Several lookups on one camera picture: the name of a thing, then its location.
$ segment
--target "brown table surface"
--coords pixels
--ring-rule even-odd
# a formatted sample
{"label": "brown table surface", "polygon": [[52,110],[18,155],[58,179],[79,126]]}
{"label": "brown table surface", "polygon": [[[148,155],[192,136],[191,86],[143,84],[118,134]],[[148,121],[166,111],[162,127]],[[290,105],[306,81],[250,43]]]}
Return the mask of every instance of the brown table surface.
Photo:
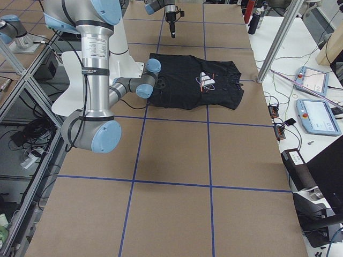
{"label": "brown table surface", "polygon": [[67,154],[26,256],[307,256],[240,7],[178,6],[186,16],[172,39],[163,11],[130,2],[131,55],[234,61],[240,106],[116,104],[119,145]]}

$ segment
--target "table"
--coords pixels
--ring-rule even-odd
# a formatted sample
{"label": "table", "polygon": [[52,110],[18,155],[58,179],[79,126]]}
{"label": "table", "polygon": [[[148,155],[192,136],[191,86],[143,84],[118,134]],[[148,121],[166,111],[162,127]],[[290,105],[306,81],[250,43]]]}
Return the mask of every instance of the table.
{"label": "table", "polygon": [[178,6],[185,17],[172,39],[162,11],[148,16],[130,2],[131,55],[233,60],[244,83],[240,106],[114,105],[121,142],[109,154],[67,154],[27,257],[307,256],[241,8]]}
{"label": "table", "polygon": [[[262,66],[262,60],[264,60],[265,56],[267,55],[269,48],[272,44],[272,41],[277,33],[278,28],[281,25],[282,17],[265,17],[263,20],[263,24],[260,29],[256,30],[254,35],[249,35],[251,47],[254,52],[254,57],[256,60],[257,66]],[[295,18],[277,56],[276,60],[274,60],[272,64],[272,68],[275,71],[284,73],[284,74],[291,74],[293,76],[289,76],[290,78],[294,79],[295,75],[298,73],[299,68],[304,66],[313,67],[314,69],[318,69],[324,72],[331,71],[329,66],[320,66],[317,64],[315,58],[319,53],[319,49],[316,49],[316,42],[313,40],[312,36],[308,32],[305,24],[300,18]],[[302,57],[302,58],[280,58],[280,57]],[[330,137],[330,136],[322,136],[322,135],[311,135],[307,134],[301,125],[301,121],[296,114],[295,102],[297,99],[317,99],[314,96],[311,96],[307,93],[302,91],[298,91],[294,89],[292,91],[293,85],[283,80],[282,78],[278,77],[277,75],[274,76],[273,82],[273,75],[271,72],[268,73],[266,79],[263,81],[263,90],[265,91],[265,95],[269,95],[269,93],[279,99],[279,102],[287,102],[288,99],[278,93],[281,92],[286,96],[290,96],[289,107],[287,104],[281,104],[279,107],[279,115],[283,120],[287,120],[289,118],[294,118],[297,123],[295,126],[298,128],[301,137],[302,137],[302,146],[300,153],[303,156],[304,160],[308,162],[314,156],[316,156],[319,152],[325,149],[328,145],[334,142],[338,137]],[[329,73],[329,85],[332,87],[342,88],[340,82],[334,75],[334,73]],[[336,102],[343,100],[343,90],[327,90],[327,98],[334,100]],[[343,129],[343,121],[337,120],[339,127],[341,130]],[[297,131],[292,127],[288,127],[289,130],[294,132],[298,135]],[[280,141],[279,149],[280,152],[283,152],[286,149],[296,148],[298,141],[294,135],[289,133],[288,131],[285,132],[286,139]],[[300,193],[302,196],[310,199],[308,196],[308,191],[304,191]],[[327,207],[329,205],[325,201],[325,199],[318,201],[316,203],[324,202]],[[307,250],[309,256],[312,256],[316,252],[321,252],[320,248],[312,248],[308,243],[307,239]],[[333,245],[332,249],[330,250],[330,256],[341,256],[343,251],[343,245]]]}

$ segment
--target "white table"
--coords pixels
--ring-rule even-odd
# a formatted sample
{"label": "white table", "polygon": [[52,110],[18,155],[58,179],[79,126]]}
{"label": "white table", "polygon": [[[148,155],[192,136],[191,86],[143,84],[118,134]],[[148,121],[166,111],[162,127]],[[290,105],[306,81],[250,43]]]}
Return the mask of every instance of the white table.
{"label": "white table", "polygon": [[[265,17],[260,29],[256,30],[254,35],[249,35],[251,47],[254,51],[254,57],[256,60],[257,67],[261,67],[263,61],[269,51],[269,48],[274,40],[274,37],[281,25],[282,17]],[[302,57],[304,55],[310,54],[316,49],[316,42],[313,40],[312,36],[310,35],[309,31],[305,27],[305,24],[302,22],[300,18],[296,18],[276,56],[279,57]],[[306,66],[312,67],[314,69],[318,69],[324,72],[331,71],[329,66],[320,66],[316,63],[316,56],[319,53],[319,49],[315,50],[312,55],[304,56],[303,58],[281,58],[274,60],[272,64],[272,69],[284,74],[290,74],[294,76],[290,76],[291,79],[294,80],[295,74],[298,73],[300,67]],[[295,126],[298,128],[301,137],[302,137],[302,146],[300,153],[303,156],[304,160],[308,162],[314,156],[316,156],[319,152],[325,149],[328,145],[334,142],[338,137],[330,137],[330,136],[323,136],[323,135],[312,135],[307,134],[301,125],[301,121],[296,114],[295,102],[297,99],[317,99],[314,96],[311,96],[307,93],[298,91],[293,89],[292,83],[284,80],[283,78],[275,75],[274,76],[276,90],[290,96],[289,107],[287,109],[287,104],[281,104],[279,106],[279,115],[282,120],[288,120],[290,118],[294,118],[297,123]],[[331,72],[329,73],[329,86],[342,88],[340,82],[336,78],[336,76]],[[280,103],[284,103],[288,101],[288,98],[281,95],[277,91],[275,91],[274,83],[273,83],[273,74],[271,72],[268,73],[265,80],[263,81],[263,89],[265,92],[270,93],[272,96],[275,96]],[[334,90],[328,89],[327,90],[327,98],[333,100],[335,102],[343,101],[343,90]],[[271,103],[276,103],[275,99],[269,100],[270,97],[266,98],[267,103],[269,101]],[[337,120],[339,127],[343,131],[343,120]],[[296,129],[292,126],[287,127],[287,129],[294,132],[298,135]],[[279,149],[280,152],[283,152],[285,149],[296,148],[298,144],[298,140],[294,135],[289,133],[288,131],[285,132],[286,139],[280,141]],[[308,198],[307,192],[301,192],[302,196]],[[325,256],[326,250],[321,250],[320,248],[313,248],[310,246],[307,238],[304,238],[308,254],[309,256],[314,256],[316,252],[323,252],[322,256]],[[334,244],[331,247],[329,257],[341,257],[343,253],[343,244]]]}

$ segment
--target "red bottle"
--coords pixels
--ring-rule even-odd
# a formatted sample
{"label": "red bottle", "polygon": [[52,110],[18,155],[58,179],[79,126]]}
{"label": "red bottle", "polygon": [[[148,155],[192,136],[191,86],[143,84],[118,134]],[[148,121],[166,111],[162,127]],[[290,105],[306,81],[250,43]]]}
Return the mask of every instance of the red bottle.
{"label": "red bottle", "polygon": [[249,0],[249,2],[248,2],[247,9],[245,10],[245,15],[244,15],[244,22],[245,22],[245,24],[249,23],[253,7],[255,6],[255,1],[256,0]]}

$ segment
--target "screen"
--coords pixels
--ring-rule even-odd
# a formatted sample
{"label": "screen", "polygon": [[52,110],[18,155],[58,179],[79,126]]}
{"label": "screen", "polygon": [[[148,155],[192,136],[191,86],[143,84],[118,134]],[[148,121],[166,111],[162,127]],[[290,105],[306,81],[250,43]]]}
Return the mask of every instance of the screen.
{"label": "screen", "polygon": [[323,102],[304,101],[312,128],[320,131],[336,131],[330,113]]}
{"label": "screen", "polygon": [[306,69],[302,85],[316,92],[322,92],[324,87],[325,73]]}

